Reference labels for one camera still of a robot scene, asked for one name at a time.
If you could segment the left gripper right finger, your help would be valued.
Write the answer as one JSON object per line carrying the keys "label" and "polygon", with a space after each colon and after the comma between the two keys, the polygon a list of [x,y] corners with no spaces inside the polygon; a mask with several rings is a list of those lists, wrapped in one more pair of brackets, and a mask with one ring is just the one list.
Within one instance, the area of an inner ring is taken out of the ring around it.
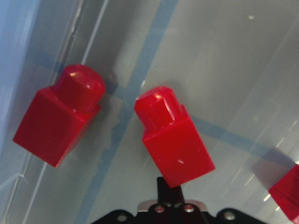
{"label": "left gripper right finger", "polygon": [[185,203],[181,186],[174,188],[174,205],[182,205]]}

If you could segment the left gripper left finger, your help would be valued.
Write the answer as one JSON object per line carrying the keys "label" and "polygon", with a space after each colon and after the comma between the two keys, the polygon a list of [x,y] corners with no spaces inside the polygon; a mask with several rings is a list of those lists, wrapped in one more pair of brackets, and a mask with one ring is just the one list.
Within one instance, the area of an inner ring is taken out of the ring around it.
{"label": "left gripper left finger", "polygon": [[173,205],[172,191],[163,177],[157,178],[157,201],[163,205]]}

